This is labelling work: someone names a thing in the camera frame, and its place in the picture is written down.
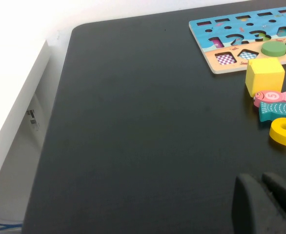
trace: blue cable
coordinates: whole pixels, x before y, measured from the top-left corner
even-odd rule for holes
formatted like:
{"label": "blue cable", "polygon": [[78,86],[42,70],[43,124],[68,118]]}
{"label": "blue cable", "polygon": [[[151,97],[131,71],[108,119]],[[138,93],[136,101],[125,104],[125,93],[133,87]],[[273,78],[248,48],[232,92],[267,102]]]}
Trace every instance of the blue cable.
{"label": "blue cable", "polygon": [[11,228],[21,228],[22,224],[2,224],[0,223],[0,226],[3,226],[0,228],[1,230],[11,229]]}
{"label": "blue cable", "polygon": [[1,230],[6,230],[6,229],[11,229],[11,228],[17,228],[17,227],[3,227],[3,228],[0,228],[0,231]]}
{"label": "blue cable", "polygon": [[17,226],[19,227],[21,224],[2,224],[0,223],[0,226],[4,226],[4,227],[13,227],[13,226]]}

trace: checkered pattern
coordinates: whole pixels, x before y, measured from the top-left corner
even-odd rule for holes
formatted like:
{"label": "checkered pattern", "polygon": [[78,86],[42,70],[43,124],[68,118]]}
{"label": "checkered pattern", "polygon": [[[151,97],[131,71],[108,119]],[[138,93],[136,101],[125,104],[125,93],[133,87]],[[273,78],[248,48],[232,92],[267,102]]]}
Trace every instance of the checkered pattern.
{"label": "checkered pattern", "polygon": [[240,57],[244,59],[255,59],[257,55],[251,52],[243,51],[241,52]]}
{"label": "checkered pattern", "polygon": [[216,58],[221,65],[236,63],[234,57],[231,54],[217,55]]}

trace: wooden puzzle board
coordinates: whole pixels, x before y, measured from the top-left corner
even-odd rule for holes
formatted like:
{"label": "wooden puzzle board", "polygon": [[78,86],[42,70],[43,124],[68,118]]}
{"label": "wooden puzzle board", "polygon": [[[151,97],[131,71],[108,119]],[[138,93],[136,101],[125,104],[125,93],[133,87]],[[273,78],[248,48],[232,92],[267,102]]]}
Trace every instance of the wooden puzzle board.
{"label": "wooden puzzle board", "polygon": [[[269,57],[263,43],[286,43],[286,7],[193,20],[189,28],[213,73],[246,70],[248,59]],[[278,59],[286,64],[286,54]]]}

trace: black object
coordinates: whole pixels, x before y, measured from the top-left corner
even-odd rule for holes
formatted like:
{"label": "black object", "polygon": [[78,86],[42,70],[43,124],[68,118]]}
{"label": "black object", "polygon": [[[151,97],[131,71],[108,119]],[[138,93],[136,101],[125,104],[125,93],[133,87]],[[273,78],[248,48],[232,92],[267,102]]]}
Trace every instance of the black object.
{"label": "black object", "polygon": [[236,234],[286,234],[286,181],[264,173],[236,178],[232,220]]}
{"label": "black object", "polygon": [[233,233],[236,175],[286,177],[286,147],[258,125],[245,72],[213,75],[188,22],[281,6],[252,0],[75,28],[23,234]]}

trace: yellow number piece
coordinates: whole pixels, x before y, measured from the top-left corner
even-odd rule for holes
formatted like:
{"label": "yellow number piece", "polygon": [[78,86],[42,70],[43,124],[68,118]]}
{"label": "yellow number piece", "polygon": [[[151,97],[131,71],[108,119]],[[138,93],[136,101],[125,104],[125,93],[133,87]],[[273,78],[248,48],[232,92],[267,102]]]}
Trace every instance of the yellow number piece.
{"label": "yellow number piece", "polygon": [[276,142],[286,145],[286,118],[275,119],[271,124],[269,134]]}

